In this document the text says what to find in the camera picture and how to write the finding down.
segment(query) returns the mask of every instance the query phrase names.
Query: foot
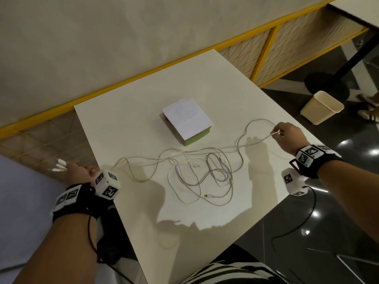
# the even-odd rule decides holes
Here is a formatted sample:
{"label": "foot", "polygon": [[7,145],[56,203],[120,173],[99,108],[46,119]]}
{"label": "foot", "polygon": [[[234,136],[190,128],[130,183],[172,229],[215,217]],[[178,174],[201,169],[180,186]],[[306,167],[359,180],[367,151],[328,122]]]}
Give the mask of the foot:
{"label": "foot", "polygon": [[365,120],[370,120],[379,123],[379,117],[371,115],[368,110],[358,110],[358,114]]}
{"label": "foot", "polygon": [[371,105],[372,107],[378,107],[379,104],[376,103],[372,98],[370,98],[369,96],[363,94],[363,93],[360,93],[359,95],[357,95],[357,98],[360,99],[361,101],[364,101],[365,103]]}

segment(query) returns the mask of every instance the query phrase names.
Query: person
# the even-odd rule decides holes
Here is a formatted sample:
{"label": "person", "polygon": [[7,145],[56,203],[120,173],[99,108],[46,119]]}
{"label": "person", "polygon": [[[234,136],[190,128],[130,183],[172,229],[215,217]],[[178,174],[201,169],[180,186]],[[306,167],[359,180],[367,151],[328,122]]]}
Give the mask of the person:
{"label": "person", "polygon": [[[296,156],[310,145],[301,129],[290,123],[279,123],[272,137],[287,153]],[[94,185],[94,169],[75,163],[68,165],[65,184],[73,186],[90,182]],[[340,160],[329,160],[316,171],[324,186],[342,205],[350,217],[374,240],[379,241],[379,176]],[[72,213],[55,219],[45,239],[26,263],[14,284],[92,284],[96,277],[97,255],[90,246],[87,233],[88,215]],[[96,245],[97,223],[90,225]],[[252,255],[232,245],[219,257],[183,283],[285,283],[280,275]]]}
{"label": "person", "polygon": [[367,96],[361,93],[357,95],[357,98],[368,105],[367,110],[358,110],[358,115],[365,120],[379,123],[379,92],[373,96]]}

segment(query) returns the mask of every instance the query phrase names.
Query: striped shirt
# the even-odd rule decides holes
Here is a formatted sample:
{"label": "striped shirt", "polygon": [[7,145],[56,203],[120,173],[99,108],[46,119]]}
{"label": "striped shirt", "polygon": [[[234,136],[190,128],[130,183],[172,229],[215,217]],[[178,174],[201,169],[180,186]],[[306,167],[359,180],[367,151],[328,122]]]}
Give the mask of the striped shirt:
{"label": "striped shirt", "polygon": [[192,274],[182,284],[278,283],[286,284],[276,272],[260,262],[220,261]]}

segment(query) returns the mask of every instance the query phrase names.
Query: white cable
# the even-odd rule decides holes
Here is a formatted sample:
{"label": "white cable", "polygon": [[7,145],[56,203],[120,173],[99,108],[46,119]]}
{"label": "white cable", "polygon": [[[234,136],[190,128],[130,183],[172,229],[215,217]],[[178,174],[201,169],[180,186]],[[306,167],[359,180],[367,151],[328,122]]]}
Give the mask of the white cable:
{"label": "white cable", "polygon": [[[130,156],[130,157],[122,157],[120,158],[116,163],[115,165],[112,167],[112,168],[115,168],[117,167],[121,162],[126,162],[127,163],[127,166],[129,168],[129,171],[130,171],[130,174],[131,174],[131,178],[136,181],[136,182],[146,182],[148,180],[150,180],[155,172],[157,171],[157,168],[158,168],[158,164],[160,162],[164,162],[164,161],[168,161],[172,166],[171,168],[169,169],[168,173],[167,173],[167,180],[168,180],[168,183],[170,185],[170,187],[173,189],[176,197],[184,204],[189,204],[187,202],[184,202],[180,196],[178,195],[178,193],[176,192],[176,190],[174,189],[174,187],[172,186],[171,182],[170,182],[170,172],[171,170],[174,168],[175,169],[175,173],[176,173],[176,176],[178,177],[178,180],[189,190],[191,191],[194,195],[197,196],[197,199],[190,202],[190,203],[193,203],[197,200],[199,200],[200,198],[203,199],[204,201],[212,204],[212,205],[215,205],[215,206],[223,206],[223,205],[226,205],[227,203],[229,203],[231,200],[232,200],[232,197],[233,197],[233,173],[239,171],[242,167],[243,167],[243,164],[244,164],[244,159],[243,159],[243,156],[240,152],[240,148],[242,147],[248,147],[248,146],[251,146],[251,145],[255,145],[255,144],[258,144],[258,143],[261,143],[262,141],[264,141],[265,139],[269,138],[270,136],[274,135],[274,134],[277,134],[279,133],[279,131],[277,132],[274,132],[274,133],[271,133],[269,134],[268,136],[264,137],[263,139],[259,140],[258,142],[256,143],[251,143],[251,144],[247,144],[247,145],[239,145],[239,142],[240,140],[246,135],[247,133],[247,129],[249,127],[249,125],[255,121],[258,121],[258,120],[264,120],[264,121],[268,121],[269,123],[275,125],[273,122],[267,120],[267,119],[256,119],[256,120],[253,120],[251,122],[249,122],[247,124],[247,126],[245,127],[245,130],[244,130],[244,133],[239,136],[236,140],[235,140],[235,145],[234,146],[229,146],[229,147],[222,147],[222,148],[213,148],[213,147],[207,147],[207,148],[202,148],[202,149],[198,149],[198,150],[193,150],[193,151],[182,151],[182,150],[179,150],[179,149],[176,149],[176,148],[167,148],[165,149],[164,151],[162,151],[158,158],[151,158],[151,157],[145,157],[145,156]],[[222,151],[222,149],[228,149],[228,148],[234,148],[233,151],[227,151],[227,152],[224,152]],[[214,152],[203,152],[203,151],[206,151],[206,150],[212,150]],[[173,151],[169,157],[166,157],[166,158],[161,158],[162,154],[166,151]],[[236,169],[236,170],[232,170],[232,167],[230,165],[230,162],[229,162],[229,159],[228,157],[226,156],[225,153],[233,153],[233,152],[238,152],[240,158],[241,158],[241,164],[240,166]],[[206,154],[206,157],[205,159],[204,158],[201,158],[201,157],[193,157],[193,158],[190,158],[188,155],[191,155],[191,156],[198,156],[198,155],[205,155]],[[182,162],[182,163],[179,163],[177,161],[177,159],[175,159],[175,157],[178,157],[178,156],[184,156],[186,158],[186,161]],[[216,164],[216,162],[214,161],[214,159],[212,159],[211,156],[214,156],[217,158],[217,161],[220,165],[220,167]],[[152,160],[152,161],[155,161],[154,163],[148,163],[148,164],[142,164],[142,163],[130,163],[129,160],[132,159],[132,158],[140,158],[140,159],[147,159],[147,160]],[[203,160],[206,162],[207,166],[208,166],[208,171],[204,174],[204,176],[202,176],[200,179],[199,177],[197,176],[197,174],[195,173],[194,171],[194,168],[198,168],[199,165],[193,165],[192,164],[192,160],[194,159],[200,159],[200,160]],[[213,163],[213,165],[216,167],[216,168],[212,168],[210,162]],[[155,165],[155,168],[154,168],[154,171],[153,173],[151,174],[150,177],[146,178],[146,179],[137,179],[133,172],[131,171],[131,168],[130,166],[131,165],[139,165],[139,166],[150,166],[150,165]],[[187,165],[189,166],[190,170],[192,171],[192,173],[195,175],[196,179],[197,179],[197,182],[196,183],[188,183],[184,177],[183,177],[183,174],[181,172],[181,169],[180,169],[180,166],[181,165]],[[224,176],[224,179],[218,179],[216,176],[215,176],[215,172],[218,172],[218,173],[221,173],[222,176]],[[221,196],[215,196],[215,195],[211,195],[211,194],[206,194],[204,196],[202,196],[202,192],[201,192],[201,183],[206,179],[206,177],[208,175],[211,175],[212,178],[215,180],[216,184],[219,186],[219,187],[227,187],[229,186],[227,192]],[[227,184],[225,186],[222,186],[220,185],[221,182],[226,182]],[[199,187],[199,193],[195,192],[192,187],[195,187],[195,186],[198,186]],[[223,198],[225,196],[227,196],[229,194],[229,192],[231,192],[231,195],[230,195],[230,198],[228,199],[227,202],[223,203],[223,204],[216,204],[216,203],[213,203],[211,201],[208,200],[208,198]]]}

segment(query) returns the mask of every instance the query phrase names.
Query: wastebasket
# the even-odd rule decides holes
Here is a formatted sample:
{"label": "wastebasket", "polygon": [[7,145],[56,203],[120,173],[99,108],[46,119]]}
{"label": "wastebasket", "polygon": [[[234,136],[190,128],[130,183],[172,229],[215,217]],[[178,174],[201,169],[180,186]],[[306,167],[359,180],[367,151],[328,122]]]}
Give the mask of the wastebasket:
{"label": "wastebasket", "polygon": [[320,124],[344,109],[344,105],[323,90],[316,92],[300,114],[313,124]]}

